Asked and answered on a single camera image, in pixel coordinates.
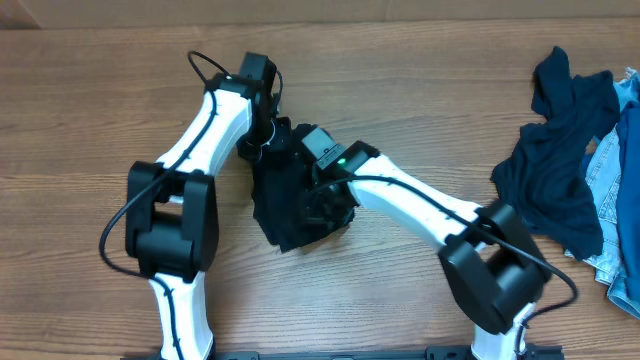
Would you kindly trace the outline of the black t-shirt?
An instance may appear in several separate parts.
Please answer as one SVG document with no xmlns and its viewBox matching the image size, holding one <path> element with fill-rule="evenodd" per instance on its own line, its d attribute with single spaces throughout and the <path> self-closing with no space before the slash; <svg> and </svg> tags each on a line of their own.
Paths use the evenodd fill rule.
<svg viewBox="0 0 640 360">
<path fill-rule="evenodd" d="M 312 129 L 310 124 L 292 128 L 290 151 L 265 157 L 252 165 L 253 217 L 269 243 L 283 253 L 332 234 L 304 225 L 301 218 L 303 194 L 317 183 L 302 144 L 302 138 Z"/>
</svg>

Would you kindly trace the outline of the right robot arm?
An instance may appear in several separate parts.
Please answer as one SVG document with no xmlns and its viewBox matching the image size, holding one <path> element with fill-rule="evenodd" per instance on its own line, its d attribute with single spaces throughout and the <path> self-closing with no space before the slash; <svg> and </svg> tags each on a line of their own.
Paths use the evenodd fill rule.
<svg viewBox="0 0 640 360">
<path fill-rule="evenodd" d="M 410 176 L 376 148 L 349 147 L 324 130 L 301 140 L 311 164 L 314 203 L 330 215 L 355 207 L 377 211 L 426 241 L 438 255 L 451 293 L 474 323 L 468 359 L 540 359 L 526 344 L 533 315 L 551 271 L 514 210 L 486 207 L 439 192 Z"/>
</svg>

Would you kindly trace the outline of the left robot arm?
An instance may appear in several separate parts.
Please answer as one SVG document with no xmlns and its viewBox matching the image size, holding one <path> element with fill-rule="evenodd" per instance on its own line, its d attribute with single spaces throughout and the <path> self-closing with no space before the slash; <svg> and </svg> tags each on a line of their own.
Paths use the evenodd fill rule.
<svg viewBox="0 0 640 360">
<path fill-rule="evenodd" d="M 238 73 L 205 78 L 201 108 L 178 142 L 129 171 L 125 248 L 154 291 L 159 359 L 215 356 L 205 294 L 219 242 L 215 178 L 232 150 L 257 162 L 274 139 L 280 97 L 272 88 L 280 76 L 267 56 L 248 52 Z"/>
</svg>

